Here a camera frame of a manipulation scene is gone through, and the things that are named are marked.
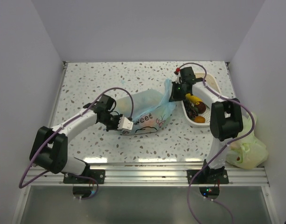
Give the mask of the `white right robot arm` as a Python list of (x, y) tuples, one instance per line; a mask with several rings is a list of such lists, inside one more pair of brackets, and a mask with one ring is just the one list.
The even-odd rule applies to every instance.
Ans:
[(213, 142), (210, 153), (204, 161), (201, 177), (207, 183), (218, 178), (217, 170), (224, 167), (227, 149), (231, 141), (243, 130), (243, 118), (238, 99), (220, 95), (206, 83), (205, 78), (197, 78), (192, 67), (178, 67), (176, 81), (172, 82), (170, 102), (183, 101), (186, 94), (200, 97), (210, 108), (210, 132)]

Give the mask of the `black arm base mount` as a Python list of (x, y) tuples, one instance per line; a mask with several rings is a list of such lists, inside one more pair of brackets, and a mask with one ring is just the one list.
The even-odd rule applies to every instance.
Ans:
[(203, 162), (202, 169), (188, 169), (186, 174), (188, 183), (196, 176), (192, 184), (229, 184), (228, 173), (225, 167), (222, 166), (218, 169), (210, 168), (206, 160)]

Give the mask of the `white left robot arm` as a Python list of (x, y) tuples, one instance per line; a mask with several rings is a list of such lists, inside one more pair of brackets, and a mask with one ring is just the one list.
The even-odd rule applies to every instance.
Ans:
[(94, 104), (86, 104), (69, 120), (52, 128), (41, 127), (29, 156), (30, 162), (54, 174), (73, 174), (80, 183), (86, 183), (91, 177), (88, 164), (68, 155), (68, 144), (85, 129), (101, 123), (106, 130), (122, 130), (126, 117), (112, 114), (111, 108), (116, 102), (102, 95)]

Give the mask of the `light blue plastic bag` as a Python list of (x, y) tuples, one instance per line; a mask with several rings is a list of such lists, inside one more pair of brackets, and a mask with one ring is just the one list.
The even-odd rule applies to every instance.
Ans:
[(130, 114), (132, 104), (129, 97), (116, 101), (115, 111), (125, 117), (132, 117), (133, 128), (130, 131), (119, 131), (121, 135), (136, 135), (154, 133), (168, 124), (170, 116), (176, 108), (175, 102), (170, 102), (172, 80), (164, 82), (164, 93), (149, 89), (132, 95), (134, 101), (133, 114)]

